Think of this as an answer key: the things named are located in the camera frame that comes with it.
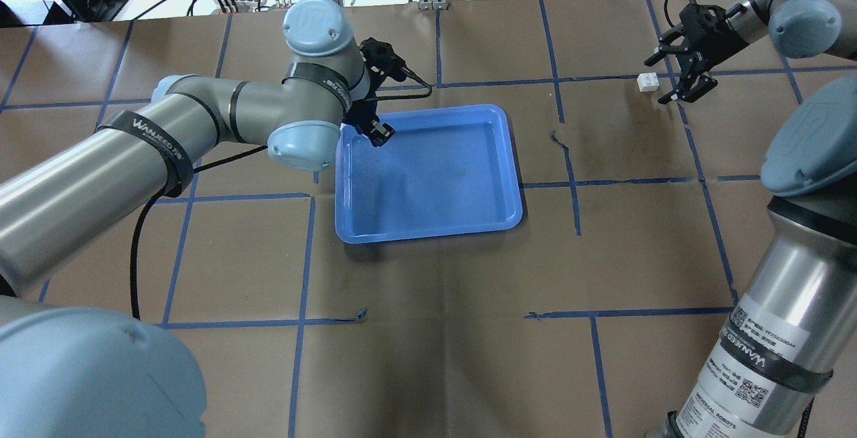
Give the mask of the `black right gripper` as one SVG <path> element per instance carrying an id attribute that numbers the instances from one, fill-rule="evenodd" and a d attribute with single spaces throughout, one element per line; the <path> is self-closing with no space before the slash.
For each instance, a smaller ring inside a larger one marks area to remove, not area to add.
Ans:
<path id="1" fill-rule="evenodd" d="M 697 102 L 717 87 L 710 69 L 749 46 L 731 27 L 722 7 L 688 3 L 679 18 L 680 23 L 661 35 L 655 53 L 645 60 L 645 66 L 652 68 L 655 63 L 674 56 L 682 70 L 682 75 L 668 74 L 674 87 L 658 98 L 659 104 Z"/>

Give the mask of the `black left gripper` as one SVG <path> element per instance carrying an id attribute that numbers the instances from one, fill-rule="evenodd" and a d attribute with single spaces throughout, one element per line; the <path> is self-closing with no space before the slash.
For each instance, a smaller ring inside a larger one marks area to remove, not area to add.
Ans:
<path id="1" fill-rule="evenodd" d="M 355 129 L 357 134 L 367 137 L 374 147 L 380 147 L 389 142 L 395 134 L 395 129 L 378 119 L 378 102 L 375 98 L 376 95 L 370 94 L 364 99 L 353 101 L 343 123 Z"/>

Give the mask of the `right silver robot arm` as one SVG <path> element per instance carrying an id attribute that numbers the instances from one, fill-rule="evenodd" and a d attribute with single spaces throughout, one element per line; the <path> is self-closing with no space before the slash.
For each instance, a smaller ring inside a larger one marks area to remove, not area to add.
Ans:
<path id="1" fill-rule="evenodd" d="M 646 66 L 676 57 L 661 104 L 695 102 L 710 70 L 763 36 L 782 56 L 855 60 L 854 0 L 688 0 Z M 786 437 L 855 334 L 855 74 L 824 85 L 785 121 L 763 158 L 775 229 L 682 408 L 648 437 Z"/>

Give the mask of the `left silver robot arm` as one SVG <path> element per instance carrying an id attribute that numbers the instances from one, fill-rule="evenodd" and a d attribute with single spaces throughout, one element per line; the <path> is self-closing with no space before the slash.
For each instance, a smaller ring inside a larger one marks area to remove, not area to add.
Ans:
<path id="1" fill-rule="evenodd" d="M 258 145 L 308 172 L 334 160 L 343 124 L 375 146 L 394 129 L 374 111 L 386 78 L 404 78 L 389 44 L 357 42 L 330 0 L 292 5 L 281 83 L 168 76 L 151 102 L 107 118 L 68 150 L 2 185 L 2 436 L 202 437 L 206 386 L 171 332 L 97 307 L 23 298 L 133 212 L 177 198 L 222 142 Z"/>

